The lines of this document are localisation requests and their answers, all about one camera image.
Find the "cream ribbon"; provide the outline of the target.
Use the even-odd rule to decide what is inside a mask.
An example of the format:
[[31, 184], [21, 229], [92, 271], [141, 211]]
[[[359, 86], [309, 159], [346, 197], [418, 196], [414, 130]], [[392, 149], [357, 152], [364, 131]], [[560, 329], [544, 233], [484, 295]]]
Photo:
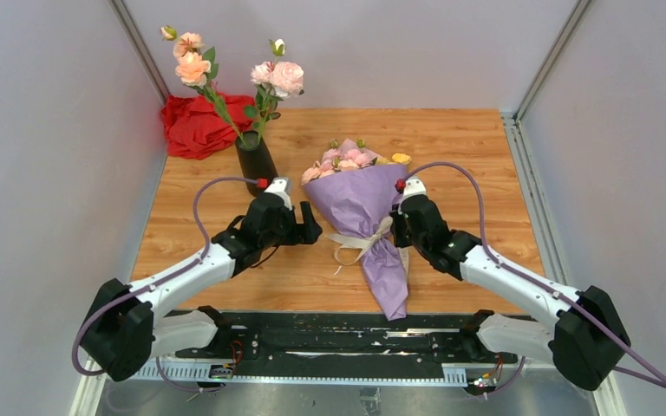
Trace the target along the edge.
[[[349, 237], [338, 233], [326, 234], [325, 236], [338, 244], [334, 249], [333, 257], [341, 266], [350, 266], [359, 261], [378, 241], [383, 239], [386, 234], [391, 232], [393, 225], [393, 218], [390, 216], [385, 217], [379, 224], [376, 231], [369, 237]], [[356, 258], [345, 263], [340, 259], [339, 254], [341, 250], [358, 250]]]

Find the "purple paper bouquet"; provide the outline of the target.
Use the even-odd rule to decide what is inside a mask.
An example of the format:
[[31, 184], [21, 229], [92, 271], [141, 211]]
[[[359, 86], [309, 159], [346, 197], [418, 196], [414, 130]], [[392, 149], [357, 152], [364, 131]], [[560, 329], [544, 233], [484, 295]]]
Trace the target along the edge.
[[[301, 182], [333, 233], [369, 237], [399, 201], [395, 182], [407, 173], [405, 162], [397, 163], [362, 142], [346, 139], [332, 143], [304, 171]], [[358, 250], [341, 250], [339, 257], [347, 263], [357, 254]], [[409, 264], [408, 249], [396, 248], [391, 233], [353, 264], [362, 267], [369, 290], [389, 321], [407, 315]]]

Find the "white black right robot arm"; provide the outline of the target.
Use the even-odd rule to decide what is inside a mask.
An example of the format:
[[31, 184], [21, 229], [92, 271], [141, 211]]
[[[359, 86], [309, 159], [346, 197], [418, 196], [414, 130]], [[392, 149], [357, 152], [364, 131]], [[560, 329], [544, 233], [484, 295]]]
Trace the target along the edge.
[[550, 281], [486, 247], [466, 231], [452, 230], [425, 195], [393, 205], [395, 246], [414, 248], [435, 270], [475, 284], [525, 311], [527, 320], [490, 309], [477, 311], [460, 329], [470, 361], [508, 353], [552, 364], [574, 386], [595, 391], [624, 357], [630, 338], [602, 289], [575, 289]]

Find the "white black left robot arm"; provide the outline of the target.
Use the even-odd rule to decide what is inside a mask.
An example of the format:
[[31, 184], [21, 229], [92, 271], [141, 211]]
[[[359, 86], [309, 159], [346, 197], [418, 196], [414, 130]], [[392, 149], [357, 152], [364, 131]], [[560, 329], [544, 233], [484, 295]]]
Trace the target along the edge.
[[182, 315], [173, 310], [253, 268], [265, 250], [314, 244], [321, 234], [310, 202], [295, 208], [284, 192], [262, 192], [246, 214], [215, 236], [205, 235], [205, 245], [185, 260], [131, 284], [116, 279], [104, 283], [73, 349], [83, 349], [99, 365], [95, 373], [114, 381], [126, 380], [148, 361], [176, 350], [200, 348], [211, 358], [222, 357], [231, 335], [207, 308]]

